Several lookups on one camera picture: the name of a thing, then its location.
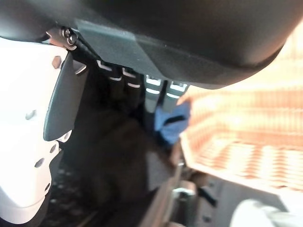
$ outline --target screw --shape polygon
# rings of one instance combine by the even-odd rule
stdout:
[[[70,28],[64,28],[64,29],[62,29],[62,36],[64,38],[70,37],[71,34],[72,34],[72,30]]]
[[[67,38],[67,44],[69,46],[74,46],[77,40],[77,35],[76,34],[72,34],[70,37]]]
[[[53,68],[58,69],[61,65],[61,62],[62,62],[61,57],[60,56],[55,56],[53,58],[53,62],[52,62]]]

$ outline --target blue cloth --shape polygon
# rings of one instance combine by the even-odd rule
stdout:
[[[168,145],[173,145],[178,141],[180,133],[187,128],[189,117],[189,102],[177,105],[171,113],[163,111],[162,107],[158,106],[155,112],[155,131]]]

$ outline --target white plastic panel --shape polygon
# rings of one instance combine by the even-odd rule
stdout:
[[[43,130],[61,70],[52,62],[55,56],[63,62],[67,51],[2,38],[0,50],[0,217],[22,224],[34,217],[50,188],[49,164],[59,144],[44,141]]]

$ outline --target black strap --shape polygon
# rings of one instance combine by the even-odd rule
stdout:
[[[125,81],[127,104],[130,108],[136,109],[140,102],[143,76],[127,68],[122,68],[122,73]]]

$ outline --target orange textured surface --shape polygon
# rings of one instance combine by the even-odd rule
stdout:
[[[181,143],[192,168],[266,191],[303,191],[302,40],[301,24],[260,73],[219,90],[189,88]]]

